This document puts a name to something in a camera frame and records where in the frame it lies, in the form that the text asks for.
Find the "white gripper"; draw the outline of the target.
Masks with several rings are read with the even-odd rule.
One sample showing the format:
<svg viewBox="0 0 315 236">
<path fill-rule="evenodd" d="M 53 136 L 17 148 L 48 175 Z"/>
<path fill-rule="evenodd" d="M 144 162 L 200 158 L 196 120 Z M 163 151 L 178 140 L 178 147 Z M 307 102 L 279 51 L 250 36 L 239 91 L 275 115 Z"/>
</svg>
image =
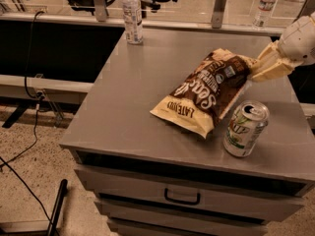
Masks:
<svg viewBox="0 0 315 236">
<path fill-rule="evenodd" d="M 281 54 L 287 58 L 279 59 Z M 258 56 L 258 60 L 260 69 L 250 77 L 253 82 L 278 79 L 291 74 L 301 64 L 314 64 L 315 12 L 310 16 L 302 16 L 288 26 L 280 40 L 269 43 Z"/>
</svg>

